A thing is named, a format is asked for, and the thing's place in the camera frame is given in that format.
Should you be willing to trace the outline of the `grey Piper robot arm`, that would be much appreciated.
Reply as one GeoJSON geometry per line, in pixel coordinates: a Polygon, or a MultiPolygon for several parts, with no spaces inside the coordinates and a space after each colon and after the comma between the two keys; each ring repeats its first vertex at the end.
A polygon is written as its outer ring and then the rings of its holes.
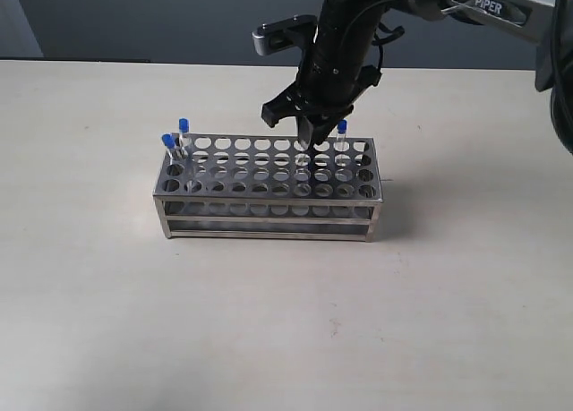
{"type": "Polygon", "coordinates": [[[302,53],[295,80],[262,106],[262,120],[275,126],[292,117],[304,147],[323,142],[380,82],[381,65],[368,65],[365,58],[371,48],[403,36],[402,27],[383,24],[390,10],[492,27],[534,44],[535,88],[550,92],[554,131],[571,148],[572,0],[324,0],[319,16],[295,16],[253,32],[261,56],[292,47],[302,53]]]}

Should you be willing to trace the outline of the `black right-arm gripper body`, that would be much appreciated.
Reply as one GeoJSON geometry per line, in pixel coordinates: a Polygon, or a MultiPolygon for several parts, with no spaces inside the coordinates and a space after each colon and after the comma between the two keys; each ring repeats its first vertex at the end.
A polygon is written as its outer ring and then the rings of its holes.
{"type": "Polygon", "coordinates": [[[364,63],[383,14],[379,1],[323,1],[316,39],[298,78],[307,119],[333,120],[380,82],[380,69],[364,63]]]}

